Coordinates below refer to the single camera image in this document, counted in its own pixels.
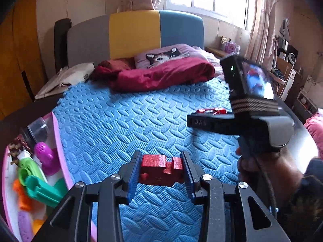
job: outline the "pillow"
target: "pillow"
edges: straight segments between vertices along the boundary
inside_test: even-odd
[[[136,69],[146,69],[156,67],[157,65],[169,60],[175,60],[184,57],[198,57],[203,60],[207,60],[194,48],[182,43],[140,53],[135,56],[135,64]]]

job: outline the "blue headboard panel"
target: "blue headboard panel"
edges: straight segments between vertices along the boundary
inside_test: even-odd
[[[186,43],[189,46],[204,47],[204,25],[201,17],[160,10],[161,47]]]

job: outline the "red wooden block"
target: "red wooden block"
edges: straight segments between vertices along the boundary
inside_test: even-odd
[[[181,158],[166,161],[163,154],[143,155],[139,183],[151,186],[171,187],[175,182],[183,183],[183,164]]]

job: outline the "metal screw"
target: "metal screw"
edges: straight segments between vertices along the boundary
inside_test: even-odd
[[[119,175],[119,174],[113,174],[112,176],[111,176],[111,179],[112,180],[119,180],[121,178],[121,176]]]
[[[75,184],[75,187],[76,188],[81,188],[81,187],[84,187],[84,183],[82,181],[79,181]]]
[[[210,174],[204,174],[204,175],[202,176],[202,178],[203,178],[203,180],[205,180],[205,181],[210,181],[210,180],[212,179],[212,176],[211,176]]]
[[[240,183],[239,183],[239,187],[241,187],[241,188],[245,189],[245,188],[247,188],[247,187],[248,187],[248,184],[247,184],[246,182],[240,182]]]

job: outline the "blue foam mat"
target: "blue foam mat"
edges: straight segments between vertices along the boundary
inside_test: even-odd
[[[186,127],[186,115],[200,108],[231,109],[226,84],[214,78],[191,86],[118,94],[94,83],[70,87],[53,110],[74,182],[100,182],[117,173],[138,149],[170,161],[188,150],[194,163],[225,183],[238,181],[236,136]],[[184,184],[138,184],[130,205],[120,205],[125,241],[197,241],[202,206],[188,199]],[[96,224],[97,205],[92,220]]]

